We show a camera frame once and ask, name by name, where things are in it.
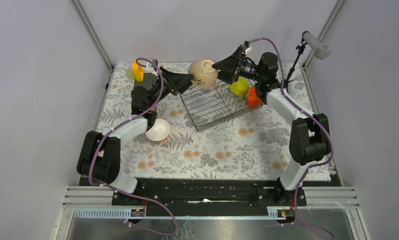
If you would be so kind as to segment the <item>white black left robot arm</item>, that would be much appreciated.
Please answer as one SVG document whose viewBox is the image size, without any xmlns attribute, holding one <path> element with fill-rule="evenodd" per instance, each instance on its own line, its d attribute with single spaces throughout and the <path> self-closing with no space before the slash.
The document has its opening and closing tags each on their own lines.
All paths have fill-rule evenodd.
<svg viewBox="0 0 399 240">
<path fill-rule="evenodd" d="M 107 133 L 89 131 L 76 166 L 78 174 L 92 183 L 107 184 L 122 191 L 128 204 L 138 205 L 143 193 L 138 181 L 121 170 L 121 150 L 135 137 L 151 130 L 157 122 L 154 106 L 168 94 L 182 94 L 193 84 L 193 74 L 171 72 L 163 67 L 148 86 L 135 83 L 131 96 L 131 116 Z"/>
</svg>

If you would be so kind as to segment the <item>orange bowl front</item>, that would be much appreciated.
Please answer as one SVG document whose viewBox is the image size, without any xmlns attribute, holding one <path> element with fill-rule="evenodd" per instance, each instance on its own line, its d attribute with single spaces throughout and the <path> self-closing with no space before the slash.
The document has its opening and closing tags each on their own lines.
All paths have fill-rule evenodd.
<svg viewBox="0 0 399 240">
<path fill-rule="evenodd" d="M 164 119 L 156 119 L 154 125 L 145 132 L 146 137 L 154 142 L 164 140 L 170 134 L 170 125 Z"/>
</svg>

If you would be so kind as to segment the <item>orange bowl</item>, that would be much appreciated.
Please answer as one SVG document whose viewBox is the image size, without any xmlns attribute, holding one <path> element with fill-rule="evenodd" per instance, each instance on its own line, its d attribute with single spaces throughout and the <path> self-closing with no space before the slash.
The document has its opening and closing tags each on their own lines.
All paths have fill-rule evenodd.
<svg viewBox="0 0 399 240">
<path fill-rule="evenodd" d="M 164 119 L 156 119 L 154 125 L 145 132 L 146 137 L 154 142 L 164 140 L 170 134 L 170 125 Z"/>
<path fill-rule="evenodd" d="M 252 109 L 261 106 L 262 104 L 262 100 L 256 94 L 256 86 L 253 85 L 248 92 L 247 106 Z"/>
</svg>

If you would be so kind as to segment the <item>yellow green bowl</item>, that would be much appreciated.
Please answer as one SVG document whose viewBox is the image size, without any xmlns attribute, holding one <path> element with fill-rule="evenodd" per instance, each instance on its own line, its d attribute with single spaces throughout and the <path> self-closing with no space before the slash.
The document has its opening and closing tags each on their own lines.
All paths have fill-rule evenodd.
<svg viewBox="0 0 399 240">
<path fill-rule="evenodd" d="M 239 77 L 238 80 L 229 85 L 229 89 L 239 97 L 246 97 L 250 90 L 249 81 L 244 77 Z"/>
</svg>

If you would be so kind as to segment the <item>beige ceramic bowl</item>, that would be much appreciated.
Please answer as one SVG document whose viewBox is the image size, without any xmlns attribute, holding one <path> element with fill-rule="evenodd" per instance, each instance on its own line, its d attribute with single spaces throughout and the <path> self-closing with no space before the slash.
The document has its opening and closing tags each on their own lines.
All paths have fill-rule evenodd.
<svg viewBox="0 0 399 240">
<path fill-rule="evenodd" d="M 201 89 L 211 88 L 218 79 L 218 70 L 213 68 L 214 62 L 207 58 L 199 58 L 188 67 L 187 73 L 193 75 L 192 84 Z"/>
</svg>

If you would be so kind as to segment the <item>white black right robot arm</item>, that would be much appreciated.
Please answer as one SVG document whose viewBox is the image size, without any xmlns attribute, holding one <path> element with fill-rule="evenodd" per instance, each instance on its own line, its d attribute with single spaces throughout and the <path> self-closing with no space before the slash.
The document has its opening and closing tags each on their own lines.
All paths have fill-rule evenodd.
<svg viewBox="0 0 399 240">
<path fill-rule="evenodd" d="M 277 80 L 279 66 L 277 54 L 265 52 L 259 62 L 254 63 L 247 57 L 246 48 L 239 46 L 212 67 L 218 70 L 218 78 L 228 84 L 235 83 L 240 77 L 255 81 L 253 95 L 289 123 L 292 160 L 278 178 L 279 189 L 274 192 L 276 203 L 287 206 L 294 200 L 293 190 L 301 186 L 309 167 L 322 163 L 331 153 L 331 145 L 327 116 L 309 112 L 291 98 L 286 86 Z"/>
</svg>

